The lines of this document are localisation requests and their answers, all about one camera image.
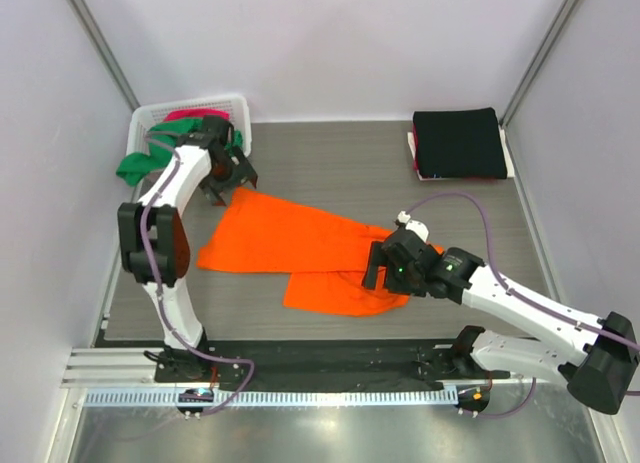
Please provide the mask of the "white plastic basket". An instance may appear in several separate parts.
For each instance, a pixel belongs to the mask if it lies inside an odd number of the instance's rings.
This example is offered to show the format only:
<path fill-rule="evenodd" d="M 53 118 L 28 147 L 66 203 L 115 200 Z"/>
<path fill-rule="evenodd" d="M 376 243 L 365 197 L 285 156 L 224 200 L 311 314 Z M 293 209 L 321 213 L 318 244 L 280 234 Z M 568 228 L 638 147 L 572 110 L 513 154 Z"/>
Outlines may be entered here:
<path fill-rule="evenodd" d="M 172 158 L 172 153 L 150 144 L 147 139 L 153 137 L 174 147 L 177 136 L 198 129 L 202 119 L 185 118 L 164 122 L 164 118 L 174 110 L 195 108 L 213 108 L 228 112 L 229 121 L 235 128 L 233 145 L 228 148 L 238 147 L 246 156 L 251 154 L 252 130 L 249 107 L 244 97 L 223 95 L 151 104 L 136 109 L 132 115 L 126 156 L 119 164 L 116 175 L 128 186 L 135 187 L 149 174 L 164 170 Z"/>

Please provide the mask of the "orange t shirt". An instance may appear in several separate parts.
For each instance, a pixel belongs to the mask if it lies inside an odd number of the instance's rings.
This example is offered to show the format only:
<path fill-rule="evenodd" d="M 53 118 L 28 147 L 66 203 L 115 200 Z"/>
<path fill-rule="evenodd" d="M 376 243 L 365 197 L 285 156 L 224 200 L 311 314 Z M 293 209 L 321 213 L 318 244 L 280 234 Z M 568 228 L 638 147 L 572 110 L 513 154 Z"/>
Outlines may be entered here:
<path fill-rule="evenodd" d="M 369 317 L 405 306 L 407 295 L 377 283 L 362 287 L 370 246 L 389 229 L 251 189 L 233 194 L 209 242 L 198 253 L 201 270 L 287 274 L 288 308 Z"/>

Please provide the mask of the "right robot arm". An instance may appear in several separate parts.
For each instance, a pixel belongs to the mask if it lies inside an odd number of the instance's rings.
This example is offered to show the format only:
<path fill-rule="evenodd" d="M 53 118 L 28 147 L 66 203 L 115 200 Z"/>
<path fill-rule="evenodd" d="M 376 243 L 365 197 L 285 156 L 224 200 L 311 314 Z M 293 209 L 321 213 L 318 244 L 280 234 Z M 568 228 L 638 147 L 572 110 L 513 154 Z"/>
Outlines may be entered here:
<path fill-rule="evenodd" d="M 372 243 L 362 281 L 392 294 L 445 299 L 491 314 L 526 333 L 511 338 L 480 327 L 464 329 L 450 355 L 453 371 L 473 378 L 504 371 L 566 388 L 588 408 L 619 412 L 639 367 L 631 321 L 564 306 L 495 271 L 461 248 L 437 250 L 423 224 L 410 221 Z"/>

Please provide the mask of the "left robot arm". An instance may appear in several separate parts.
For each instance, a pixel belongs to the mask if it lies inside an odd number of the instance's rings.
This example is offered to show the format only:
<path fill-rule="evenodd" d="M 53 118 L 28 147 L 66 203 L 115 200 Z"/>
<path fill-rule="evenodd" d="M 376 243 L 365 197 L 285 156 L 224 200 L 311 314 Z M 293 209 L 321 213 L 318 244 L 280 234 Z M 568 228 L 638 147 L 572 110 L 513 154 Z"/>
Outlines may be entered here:
<path fill-rule="evenodd" d="M 258 175 L 227 113 L 174 112 L 143 134 L 148 148 L 127 154 L 116 174 L 130 186 L 152 186 L 117 211 L 121 265 L 151 298 L 164 332 L 161 351 L 146 353 L 160 382 L 205 380 L 215 369 L 203 325 L 186 284 L 191 250 L 182 222 L 187 203 L 202 191 L 214 206 Z"/>

